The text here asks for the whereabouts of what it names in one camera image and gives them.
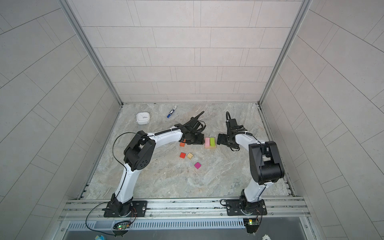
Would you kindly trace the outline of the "pink wood block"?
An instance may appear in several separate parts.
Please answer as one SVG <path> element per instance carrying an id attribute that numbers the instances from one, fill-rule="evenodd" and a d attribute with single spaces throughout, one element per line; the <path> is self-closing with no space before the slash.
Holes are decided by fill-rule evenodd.
<path id="1" fill-rule="evenodd" d="M 208 138 L 205 138 L 205 148 L 206 149 L 209 149 L 210 147 L 211 147 L 211 144 L 210 144 L 210 138 L 208 137 Z"/>

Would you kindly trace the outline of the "lime green block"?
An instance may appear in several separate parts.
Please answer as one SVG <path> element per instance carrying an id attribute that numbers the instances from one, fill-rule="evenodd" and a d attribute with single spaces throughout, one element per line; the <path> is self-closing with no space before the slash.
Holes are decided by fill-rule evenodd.
<path id="1" fill-rule="evenodd" d="M 216 140 L 215 140 L 215 138 L 210 138 L 210 148 L 211 149 L 216 148 Z"/>

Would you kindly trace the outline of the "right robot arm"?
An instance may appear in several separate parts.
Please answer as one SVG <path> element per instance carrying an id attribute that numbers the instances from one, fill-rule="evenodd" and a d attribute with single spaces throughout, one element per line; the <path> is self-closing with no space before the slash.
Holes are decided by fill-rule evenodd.
<path id="1" fill-rule="evenodd" d="M 240 150 L 240 147 L 247 150 L 252 176 L 238 200 L 226 200 L 228 215 L 266 215 L 262 195 L 285 175 L 278 146 L 274 141 L 258 140 L 243 125 L 238 125 L 229 113 L 226 113 L 226 127 L 227 133 L 218 135 L 217 144 L 227 146 L 234 152 Z"/>

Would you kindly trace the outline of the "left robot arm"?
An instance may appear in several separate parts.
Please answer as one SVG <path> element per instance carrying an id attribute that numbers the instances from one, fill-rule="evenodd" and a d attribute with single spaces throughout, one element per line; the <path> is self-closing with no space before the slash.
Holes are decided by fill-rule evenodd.
<path id="1" fill-rule="evenodd" d="M 203 145 L 206 125 L 197 115 L 185 124 L 157 133 L 139 131 L 124 150 L 124 171 L 119 186 L 103 209 L 104 217 L 125 217 L 134 213 L 133 193 L 141 171 L 152 159 L 154 150 L 163 145 L 180 142 L 187 145 Z"/>

